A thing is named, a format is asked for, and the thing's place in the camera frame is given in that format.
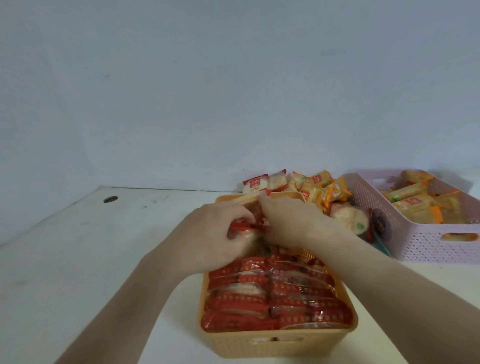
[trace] white table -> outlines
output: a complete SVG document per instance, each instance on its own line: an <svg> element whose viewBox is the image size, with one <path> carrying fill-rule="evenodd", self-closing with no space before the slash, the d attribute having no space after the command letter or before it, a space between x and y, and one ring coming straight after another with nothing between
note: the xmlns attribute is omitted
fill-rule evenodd
<svg viewBox="0 0 480 364"><path fill-rule="evenodd" d="M140 258L194 208L224 193L102 187L0 249L0 358L52 363L107 303ZM103 203L106 197L118 200ZM408 264L476 306L480 266ZM186 279L163 309L140 363L224 362L199 339L202 276ZM359 326L322 363L405 363L349 292ZM229 363L313 363L238 359Z"/></svg>

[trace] wall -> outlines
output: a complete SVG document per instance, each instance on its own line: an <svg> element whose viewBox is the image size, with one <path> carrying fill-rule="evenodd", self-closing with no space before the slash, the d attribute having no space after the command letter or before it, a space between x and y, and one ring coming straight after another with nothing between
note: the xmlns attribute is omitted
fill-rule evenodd
<svg viewBox="0 0 480 364"><path fill-rule="evenodd" d="M477 1L32 6L104 185L478 166Z"/></svg>
<svg viewBox="0 0 480 364"><path fill-rule="evenodd" d="M99 186L30 8L0 5L0 244Z"/></svg>

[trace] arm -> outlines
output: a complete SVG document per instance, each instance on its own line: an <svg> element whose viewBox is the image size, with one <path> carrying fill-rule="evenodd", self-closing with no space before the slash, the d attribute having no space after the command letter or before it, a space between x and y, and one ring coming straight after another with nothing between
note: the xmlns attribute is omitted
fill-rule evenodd
<svg viewBox="0 0 480 364"><path fill-rule="evenodd" d="M413 363L474 363L480 310L388 258L299 200L262 198L268 239L302 246L331 267Z"/></svg>
<svg viewBox="0 0 480 364"><path fill-rule="evenodd" d="M193 211L148 253L57 364L138 362L150 332L174 288L187 276L229 264L247 240L227 238L236 218L255 219L226 202Z"/></svg>

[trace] purple plastic basket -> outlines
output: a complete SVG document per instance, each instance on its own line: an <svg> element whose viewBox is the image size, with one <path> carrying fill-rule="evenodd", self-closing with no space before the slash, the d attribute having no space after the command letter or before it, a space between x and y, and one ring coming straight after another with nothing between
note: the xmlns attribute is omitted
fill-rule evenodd
<svg viewBox="0 0 480 364"><path fill-rule="evenodd" d="M360 170L354 182L355 205L372 208L374 223L383 231L383 242L400 261L438 263L480 263L480 241L449 242L446 233L480 234L480 201L460 192L460 202L469 224L417 224L403 216L379 190L393 186L402 170ZM438 178L430 180L430 194L444 194L457 188Z"/></svg>

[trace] orange plastic basket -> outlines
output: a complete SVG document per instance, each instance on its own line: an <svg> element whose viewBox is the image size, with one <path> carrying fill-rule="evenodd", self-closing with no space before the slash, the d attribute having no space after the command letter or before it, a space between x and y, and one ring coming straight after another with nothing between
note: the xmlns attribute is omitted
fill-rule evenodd
<svg viewBox="0 0 480 364"><path fill-rule="evenodd" d="M241 195L220 196L215 202L229 201L239 196ZM270 197L290 197L305 202L300 192L274 192L270 194ZM308 258L313 257L307 250L303 250L301 253ZM229 359L328 355L343 337L353 331L358 325L357 312L348 297L341 279L334 273L332 273L332 277L335 280L338 298L344 301L352 310L353 324L349 328L208 333L203 331L200 325L208 294L208 273L205 273L197 317L198 327L204 342L219 356Z"/></svg>

